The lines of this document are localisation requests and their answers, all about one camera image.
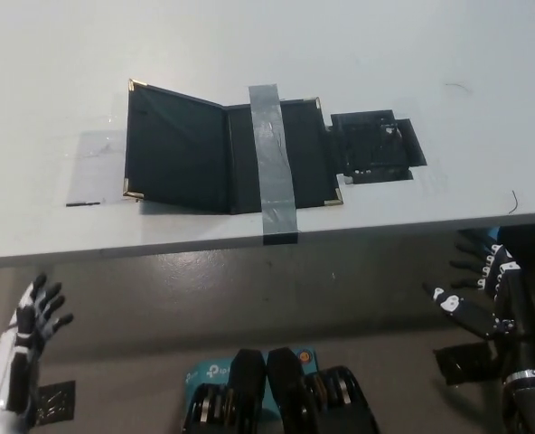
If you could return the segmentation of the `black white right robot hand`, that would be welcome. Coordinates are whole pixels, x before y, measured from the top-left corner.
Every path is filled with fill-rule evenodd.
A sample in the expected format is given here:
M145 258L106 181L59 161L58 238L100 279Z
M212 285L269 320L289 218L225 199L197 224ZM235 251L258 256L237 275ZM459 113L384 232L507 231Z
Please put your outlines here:
M482 341L436 351L449 384L500 379L535 372L535 307L523 269L506 245L486 232L463 230L455 247L472 257L450 266L468 270L448 288L423 289L442 314Z

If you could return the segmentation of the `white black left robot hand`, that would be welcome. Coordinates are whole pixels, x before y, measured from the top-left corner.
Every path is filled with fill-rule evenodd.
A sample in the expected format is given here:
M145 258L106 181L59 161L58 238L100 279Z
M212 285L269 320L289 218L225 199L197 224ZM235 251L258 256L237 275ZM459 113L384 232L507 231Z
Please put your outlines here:
M27 433L36 423L39 364L46 345L73 321L56 316L66 297L41 273L27 286L0 335L0 433Z

